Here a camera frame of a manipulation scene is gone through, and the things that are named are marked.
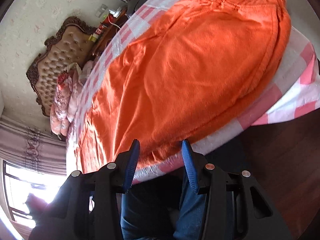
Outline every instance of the pink and white tablecloth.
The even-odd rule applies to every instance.
[[[74,150],[82,135],[92,97],[100,89],[104,74],[114,58],[137,39],[152,22],[179,0],[148,0],[124,24],[107,46],[89,76],[79,96],[79,107],[68,132],[67,173],[81,170],[81,160]],[[263,94],[239,117],[215,133],[192,145],[193,150],[207,154],[240,134],[250,125],[261,125],[292,120],[320,107],[320,76],[318,61],[310,41],[292,27],[288,46],[272,82]],[[160,164],[136,170],[134,183],[149,180],[183,166],[181,153]]]

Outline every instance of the silver screw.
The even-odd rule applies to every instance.
[[[109,170],[115,169],[116,166],[117,166],[117,164],[115,164],[115,163],[108,163],[108,164],[107,164],[107,168],[108,168]]]
[[[241,174],[242,174],[242,176],[244,176],[246,178],[250,177],[250,175],[251,175],[249,171],[242,171]]]
[[[73,172],[71,173],[71,176],[72,176],[72,177],[78,177],[78,176],[80,175],[80,173],[81,173],[81,171],[73,171]]]
[[[205,165],[205,168],[206,168],[207,170],[214,170],[215,166],[214,166],[213,164],[211,164],[211,163],[207,163],[207,164]]]

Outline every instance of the floral wallpaper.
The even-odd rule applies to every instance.
[[[44,41],[61,27],[69,16],[77,16],[88,25],[98,26],[97,9],[105,4],[117,9],[120,0],[15,0],[0,23],[0,90],[4,115],[50,132],[49,119],[42,115],[26,77],[26,71]]]

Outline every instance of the tufted headboard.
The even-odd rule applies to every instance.
[[[45,41],[46,52],[39,54],[29,67],[26,75],[45,116],[50,116],[58,76],[72,62],[78,63],[80,68],[84,66],[94,44],[88,38],[95,30],[77,17],[67,18],[57,37],[52,36]]]

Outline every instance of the orange fabric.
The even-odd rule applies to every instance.
[[[268,85],[290,29],[285,0],[179,1],[110,64],[77,165],[95,171],[136,138],[142,168],[221,128]]]

